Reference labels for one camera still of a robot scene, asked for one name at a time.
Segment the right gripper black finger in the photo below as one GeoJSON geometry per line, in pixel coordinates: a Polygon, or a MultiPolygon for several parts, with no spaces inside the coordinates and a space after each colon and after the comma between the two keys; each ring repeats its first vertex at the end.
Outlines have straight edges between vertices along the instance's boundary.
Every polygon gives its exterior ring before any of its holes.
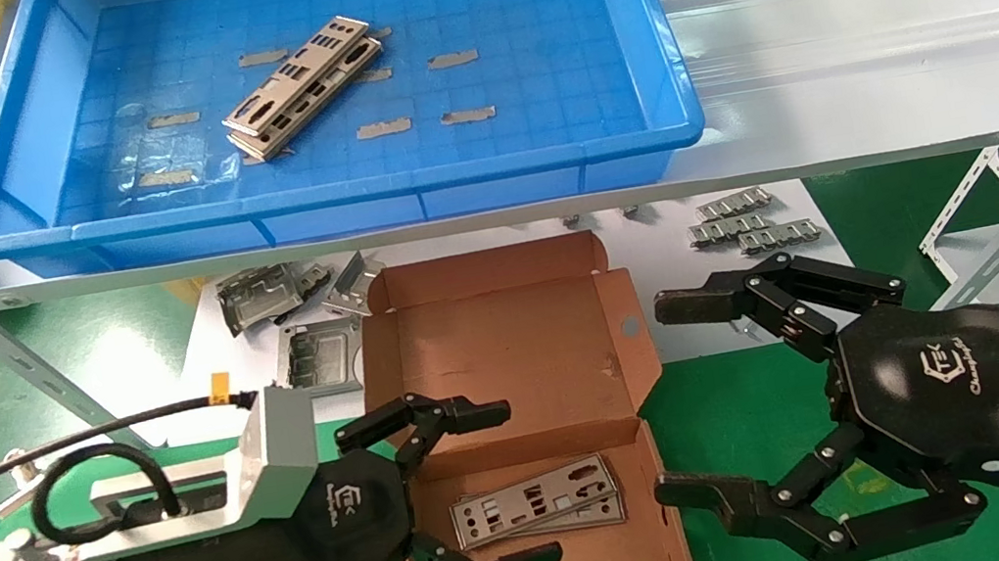
{"type": "Polygon", "coordinates": [[[808,561],[875,561],[962,536],[986,509],[983,493],[941,470],[915,474],[926,497],[840,522],[815,502],[860,456],[865,430],[842,423],[775,484],[745,476],[660,473],[656,501],[710,511],[734,538],[780,542],[808,561]]]}
{"type": "Polygon", "coordinates": [[[750,269],[712,272],[698,288],[661,291],[653,305],[664,325],[748,319],[817,363],[829,361],[838,346],[838,325],[817,308],[860,314],[880,304],[900,306],[905,291],[897,277],[782,253],[750,269]]]}

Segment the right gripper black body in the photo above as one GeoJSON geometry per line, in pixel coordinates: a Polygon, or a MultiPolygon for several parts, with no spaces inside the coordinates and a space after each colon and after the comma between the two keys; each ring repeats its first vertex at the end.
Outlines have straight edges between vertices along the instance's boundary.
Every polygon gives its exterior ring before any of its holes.
{"type": "Polygon", "coordinates": [[[837,335],[833,416],[905,486],[944,473],[999,488],[999,305],[873,308],[837,335]]]}

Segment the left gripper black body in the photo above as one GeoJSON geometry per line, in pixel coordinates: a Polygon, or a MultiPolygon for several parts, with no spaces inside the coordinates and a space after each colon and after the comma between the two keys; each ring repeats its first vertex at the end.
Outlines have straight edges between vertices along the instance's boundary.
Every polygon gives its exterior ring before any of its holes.
{"type": "Polygon", "coordinates": [[[404,470],[360,449],[321,464],[289,518],[118,561],[405,561],[412,534],[404,470]]]}

